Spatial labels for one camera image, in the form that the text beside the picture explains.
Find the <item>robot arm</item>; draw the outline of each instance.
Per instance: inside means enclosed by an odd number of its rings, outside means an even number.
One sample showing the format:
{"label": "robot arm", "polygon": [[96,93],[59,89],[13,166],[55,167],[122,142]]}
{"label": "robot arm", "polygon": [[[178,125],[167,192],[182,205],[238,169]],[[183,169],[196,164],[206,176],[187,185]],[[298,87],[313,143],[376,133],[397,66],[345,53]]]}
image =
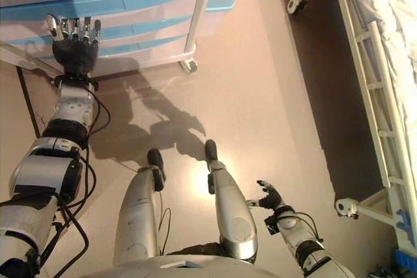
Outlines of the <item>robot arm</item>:
{"label": "robot arm", "polygon": [[96,23],[98,29],[90,41],[87,19],[82,39],[79,21],[74,21],[73,30],[68,30],[67,21],[60,23],[51,15],[47,23],[55,58],[65,73],[55,78],[59,88],[55,114],[14,171],[9,185],[11,200],[0,207],[0,274],[5,277],[39,273],[54,215],[76,198],[83,168],[80,152],[87,148],[94,124],[96,84],[87,74],[97,56],[100,24]]}
{"label": "robot arm", "polygon": [[248,200],[247,203],[249,206],[260,206],[274,211],[272,216],[265,219],[266,227],[272,235],[281,233],[304,277],[354,278],[347,268],[332,258],[318,235],[303,225],[294,209],[284,203],[271,184],[264,180],[258,180],[257,183],[268,195],[260,200]]}

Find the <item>plastic drawer unit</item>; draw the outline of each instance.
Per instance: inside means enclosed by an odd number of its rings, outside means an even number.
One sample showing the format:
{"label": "plastic drawer unit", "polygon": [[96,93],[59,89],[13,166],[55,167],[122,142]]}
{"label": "plastic drawer unit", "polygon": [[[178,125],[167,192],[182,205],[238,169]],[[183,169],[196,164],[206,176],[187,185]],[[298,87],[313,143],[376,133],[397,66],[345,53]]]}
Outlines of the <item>plastic drawer unit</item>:
{"label": "plastic drawer unit", "polygon": [[102,22],[100,56],[93,76],[172,62],[190,62],[197,30],[213,33],[234,0],[1,0],[0,40],[21,53],[62,70],[53,58],[47,13],[59,18],[90,16]]}

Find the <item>silver robot leg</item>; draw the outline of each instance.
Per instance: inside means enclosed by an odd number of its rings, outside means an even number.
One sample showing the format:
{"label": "silver robot leg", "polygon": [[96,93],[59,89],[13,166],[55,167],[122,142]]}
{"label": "silver robot leg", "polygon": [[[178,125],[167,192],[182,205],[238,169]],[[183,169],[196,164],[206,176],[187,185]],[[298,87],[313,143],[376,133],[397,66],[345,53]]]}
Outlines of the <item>silver robot leg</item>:
{"label": "silver robot leg", "polygon": [[148,160],[151,166],[139,169],[123,199],[116,231],[115,266],[160,253],[155,191],[164,188],[165,174],[159,151],[149,151]]}
{"label": "silver robot leg", "polygon": [[218,161],[213,140],[206,142],[205,152],[210,171],[208,190],[216,195],[220,244],[230,257],[254,262],[258,247],[257,232],[246,200],[225,165]]}

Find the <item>black cable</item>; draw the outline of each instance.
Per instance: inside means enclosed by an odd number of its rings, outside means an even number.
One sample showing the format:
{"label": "black cable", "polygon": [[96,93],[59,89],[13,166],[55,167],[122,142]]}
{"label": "black cable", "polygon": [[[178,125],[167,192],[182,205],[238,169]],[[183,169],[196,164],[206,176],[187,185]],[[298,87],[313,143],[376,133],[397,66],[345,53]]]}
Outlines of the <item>black cable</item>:
{"label": "black cable", "polygon": [[25,77],[23,76],[22,68],[20,66],[17,66],[16,71],[18,72],[20,87],[22,88],[23,97],[25,98],[25,101],[26,101],[27,110],[29,111],[29,115],[32,120],[33,130],[35,131],[36,138],[39,138],[40,137],[39,127],[38,127],[38,123],[36,122],[35,112],[33,111],[31,97],[29,96],[29,93],[27,91],[26,81],[25,81]]}
{"label": "black cable", "polygon": [[281,216],[281,217],[279,217],[279,218],[277,218],[277,222],[278,221],[281,221],[282,219],[290,219],[290,218],[295,218],[295,219],[299,219],[299,220],[301,220],[301,221],[303,221],[303,222],[305,222],[306,223],[306,225],[311,229],[311,231],[313,232],[313,234],[314,234],[314,237],[317,239],[317,240],[320,240],[320,238],[319,238],[319,235],[314,231],[314,228],[304,219],[304,218],[302,218],[302,217],[300,217],[300,216],[295,216],[295,215],[292,215],[292,216]]}
{"label": "black cable", "polygon": [[78,214],[79,211],[84,207],[85,203],[87,202],[87,196],[89,194],[89,167],[87,164],[89,164],[89,158],[90,158],[90,148],[87,146],[85,149],[85,174],[84,174],[84,198],[81,200],[81,203],[73,213],[74,216]]}
{"label": "black cable", "polygon": [[161,212],[160,212],[160,215],[159,215],[159,226],[158,226],[158,230],[160,230],[161,229],[161,225],[162,225],[162,207],[163,207],[163,202],[162,202],[162,193],[161,193],[161,191],[159,191],[159,199],[160,199],[160,204],[161,204]]}
{"label": "black cable", "polygon": [[[96,176],[96,173],[95,173],[93,167],[83,157],[81,157],[81,160],[84,162],[85,166],[90,169],[90,172],[91,172],[91,174],[93,176],[93,186],[91,187],[91,189],[88,192],[87,196],[84,195],[84,199],[83,200],[78,201],[77,203],[71,204],[70,206],[67,205],[66,206],[67,208],[71,208],[71,207],[80,205],[83,201],[86,201],[91,196],[91,194],[93,194],[93,191],[94,191],[94,189],[96,187],[97,176]],[[65,229],[65,227],[68,227],[69,226],[70,220],[68,220],[68,218],[67,218],[67,216],[65,214],[65,211],[64,210],[61,210],[61,209],[60,209],[60,211],[61,211],[61,215],[62,215],[65,223],[64,223],[64,225],[62,225],[61,223],[56,223],[56,222],[52,224],[52,225],[55,225],[55,227],[56,227],[56,233],[55,233],[54,237],[51,239],[51,241],[48,243],[48,245],[45,247],[44,252],[42,253],[42,256],[40,258],[40,267],[43,266],[43,264],[46,262],[46,260],[51,255],[53,249],[55,248],[55,245],[58,242],[59,237],[61,236],[62,231]]]}
{"label": "black cable", "polygon": [[[96,132],[99,132],[100,130],[103,130],[105,127],[107,127],[107,125],[108,124],[110,124],[110,121],[111,121],[111,114],[110,114],[110,111],[109,111],[109,109],[97,98],[97,96],[95,95],[95,93],[93,93],[91,90],[89,90],[88,88],[86,88],[86,87],[84,87],[84,86],[81,86],[83,89],[85,89],[87,92],[89,92],[92,96],[93,96],[93,98],[94,98],[94,100],[96,100],[96,102],[97,102],[97,105],[98,105],[98,110],[97,110],[97,115],[96,115],[96,117],[94,118],[94,121],[93,121],[93,123],[91,124],[91,126],[90,126],[90,132],[89,132],[89,135],[92,135],[92,134],[94,134],[94,133],[96,133]],[[106,121],[106,123],[104,123],[104,125],[103,126],[101,126],[99,129],[97,129],[97,130],[94,130],[94,126],[95,126],[95,124],[96,124],[96,122],[97,122],[97,120],[98,120],[98,117],[100,116],[100,108],[101,107],[103,107],[103,109],[104,110],[106,110],[106,113],[107,113],[107,116],[108,116],[108,119],[107,119],[107,121]]]}
{"label": "black cable", "polygon": [[81,250],[81,252],[79,252],[75,257],[73,257],[68,263],[66,263],[64,265],[64,267],[61,268],[60,271],[58,271],[58,273],[55,274],[55,276],[53,276],[53,278],[58,278],[60,276],[62,276],[62,274],[69,269],[69,267],[71,267],[71,265],[73,265],[73,263],[75,263],[81,256],[83,256],[83,254],[87,251],[87,249],[89,248],[89,239],[86,235],[86,233],[84,232],[83,228],[81,227],[81,225],[78,223],[77,219],[74,217],[74,215],[72,215],[71,211],[69,210],[69,208],[65,205],[64,200],[62,199],[62,197],[54,192],[54,191],[50,191],[50,190],[44,190],[44,191],[37,191],[34,193],[28,193],[25,195],[15,195],[13,197],[13,199],[10,199],[8,201],[2,202],[0,203],[0,206],[4,206],[4,205],[9,205],[9,204],[13,204],[15,202],[18,202],[22,199],[27,199],[29,197],[35,197],[37,195],[51,195],[54,196],[55,198],[57,198],[58,200],[58,205],[65,211],[65,213],[67,214],[69,220],[71,220],[74,224],[74,226],[78,229],[79,233],[81,234],[81,237],[84,240],[84,248]]}
{"label": "black cable", "polygon": [[308,218],[310,218],[310,220],[311,220],[311,222],[313,223],[313,226],[314,226],[316,237],[320,238],[319,231],[317,230],[317,226],[315,224],[314,218],[312,218],[309,214],[304,213],[304,212],[296,212],[295,214],[304,215],[304,216],[307,216]]}
{"label": "black cable", "polygon": [[169,231],[171,230],[171,216],[172,216],[172,211],[171,211],[171,208],[166,208],[166,209],[165,209],[164,214],[162,215],[162,221],[164,220],[165,213],[166,213],[167,211],[169,211],[168,229],[167,229],[167,236],[165,237],[164,247],[162,248],[162,255],[164,255],[164,253],[165,253],[165,246],[167,245],[167,242],[168,242],[168,237],[169,237]]}
{"label": "black cable", "polygon": [[[91,166],[91,164],[87,163],[85,158],[81,157],[81,161],[85,164],[85,166],[88,166],[91,176],[93,177],[93,186],[91,187],[90,191],[87,194],[87,199],[93,194],[94,189],[96,189],[96,185],[97,185],[97,176],[96,176],[96,172],[94,171],[93,167]],[[83,202],[83,200],[80,200],[78,202],[72,203],[71,205],[68,205],[68,208],[73,208],[77,205],[80,205]]]}

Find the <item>bed frame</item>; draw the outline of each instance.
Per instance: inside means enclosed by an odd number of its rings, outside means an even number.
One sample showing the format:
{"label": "bed frame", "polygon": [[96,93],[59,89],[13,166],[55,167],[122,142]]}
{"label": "bed frame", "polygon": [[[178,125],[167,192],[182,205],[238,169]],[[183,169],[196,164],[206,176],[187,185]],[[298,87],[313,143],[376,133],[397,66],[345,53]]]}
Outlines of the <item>bed frame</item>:
{"label": "bed frame", "polygon": [[[290,0],[296,14],[308,0]],[[397,262],[417,272],[417,192],[399,108],[377,22],[365,24],[356,0],[338,0],[364,101],[384,189],[364,201],[340,199],[339,215],[368,215],[393,226]]]}

